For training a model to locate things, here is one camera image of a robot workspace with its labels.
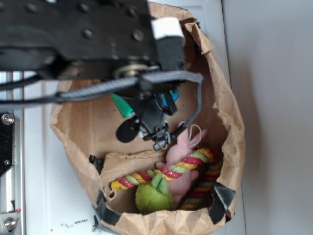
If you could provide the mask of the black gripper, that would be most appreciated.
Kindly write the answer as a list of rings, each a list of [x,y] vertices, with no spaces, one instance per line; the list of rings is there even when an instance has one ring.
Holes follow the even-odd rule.
[[[183,37],[158,36],[156,23],[145,0],[3,0],[0,69],[47,80],[183,69]]]

